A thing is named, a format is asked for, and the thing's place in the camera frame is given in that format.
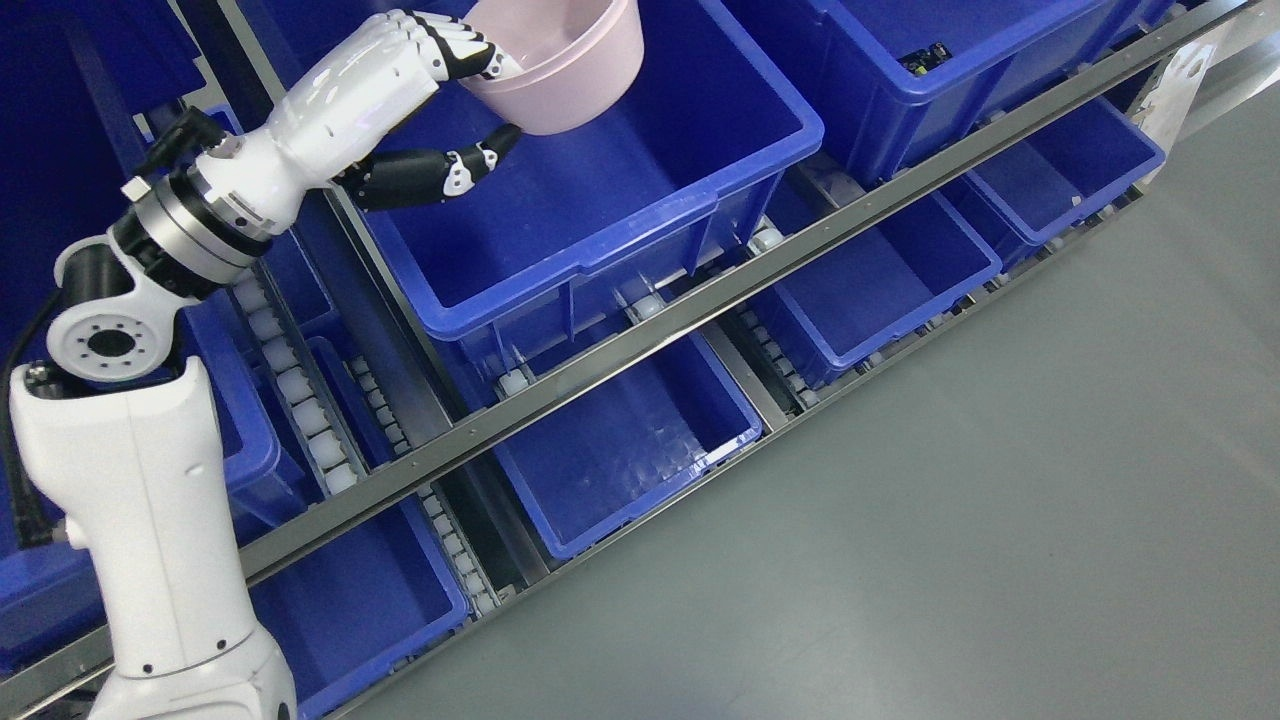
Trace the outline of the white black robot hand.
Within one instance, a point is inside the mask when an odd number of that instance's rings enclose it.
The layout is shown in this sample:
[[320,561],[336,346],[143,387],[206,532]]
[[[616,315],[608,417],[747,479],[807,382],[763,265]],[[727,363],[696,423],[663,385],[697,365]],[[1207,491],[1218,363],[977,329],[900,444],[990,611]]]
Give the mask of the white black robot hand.
[[308,191],[364,160],[444,83],[521,73],[512,53],[460,18],[379,12],[297,81],[262,126],[195,167],[248,223],[279,234]]

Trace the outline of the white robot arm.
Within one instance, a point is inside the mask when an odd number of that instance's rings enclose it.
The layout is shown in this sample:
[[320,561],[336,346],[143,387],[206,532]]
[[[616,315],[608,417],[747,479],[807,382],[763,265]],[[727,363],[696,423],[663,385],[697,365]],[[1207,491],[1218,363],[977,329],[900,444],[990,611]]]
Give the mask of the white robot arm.
[[177,351],[177,319],[408,114],[279,102],[58,258],[50,361],[4,377],[20,465],[102,597],[114,665],[92,719],[296,717],[294,678],[246,585],[209,370]]

